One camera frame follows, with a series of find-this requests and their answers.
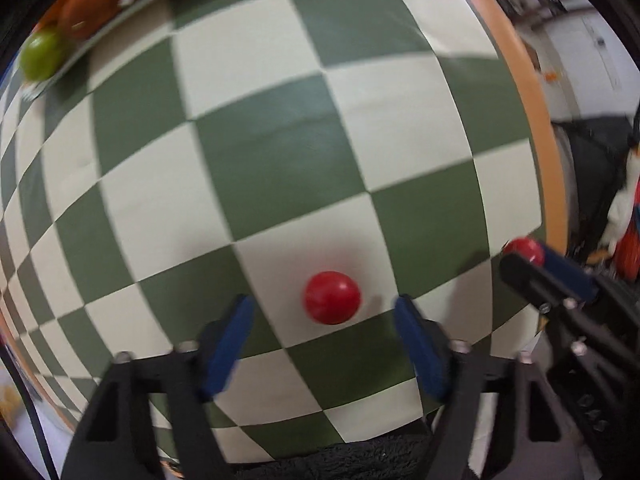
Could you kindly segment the red cherry tomato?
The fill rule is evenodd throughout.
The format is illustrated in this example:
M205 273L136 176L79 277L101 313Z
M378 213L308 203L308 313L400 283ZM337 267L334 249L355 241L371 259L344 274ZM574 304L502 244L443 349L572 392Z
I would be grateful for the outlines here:
M502 248L503 255L518 254L536 266L544 264L544 248L530 237L517 237L509 240Z
M314 322L323 325L343 324L353 318L360 308L360 287L344 273L323 271L308 280L303 304Z

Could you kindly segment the green apple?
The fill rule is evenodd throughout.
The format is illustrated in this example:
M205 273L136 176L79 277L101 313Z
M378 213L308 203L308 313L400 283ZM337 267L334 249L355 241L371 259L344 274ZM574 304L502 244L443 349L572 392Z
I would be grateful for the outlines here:
M70 44L55 28L31 34L22 49L20 66L28 81L40 82L52 77L70 56Z

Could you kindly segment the dark red brown fruit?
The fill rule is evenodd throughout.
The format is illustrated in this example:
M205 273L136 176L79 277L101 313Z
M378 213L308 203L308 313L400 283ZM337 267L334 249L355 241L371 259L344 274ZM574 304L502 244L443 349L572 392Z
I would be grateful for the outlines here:
M86 40L119 12L119 0L67 0L58 24L66 36Z

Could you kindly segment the person in dark fleece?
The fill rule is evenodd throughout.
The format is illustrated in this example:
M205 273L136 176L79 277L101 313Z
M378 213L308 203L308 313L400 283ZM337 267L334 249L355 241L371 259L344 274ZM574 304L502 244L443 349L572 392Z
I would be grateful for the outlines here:
M330 445L306 456L232 465L235 479L411 479L431 444L430 434L392 434Z

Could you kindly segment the green white checkered tablecloth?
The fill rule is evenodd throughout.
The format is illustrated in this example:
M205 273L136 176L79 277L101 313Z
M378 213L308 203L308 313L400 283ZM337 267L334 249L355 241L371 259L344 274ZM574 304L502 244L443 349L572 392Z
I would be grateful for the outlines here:
M232 462L363 440L428 412L393 329L402 292L510 356L537 312L500 249L565 243L541 88L494 0L158 0L27 101L1 85L1 309L74 426L118 352L255 322L209 422ZM353 318L306 313L323 271Z

